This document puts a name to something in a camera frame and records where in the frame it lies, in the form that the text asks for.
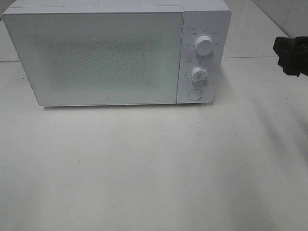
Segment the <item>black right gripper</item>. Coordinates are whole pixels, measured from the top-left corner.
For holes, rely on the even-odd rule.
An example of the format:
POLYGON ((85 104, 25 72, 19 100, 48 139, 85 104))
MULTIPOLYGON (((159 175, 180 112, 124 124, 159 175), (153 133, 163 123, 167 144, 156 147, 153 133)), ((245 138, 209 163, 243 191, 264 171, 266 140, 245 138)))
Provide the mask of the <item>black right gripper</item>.
POLYGON ((289 76, 308 75, 308 37, 277 37, 273 50, 278 55, 278 65, 289 76))

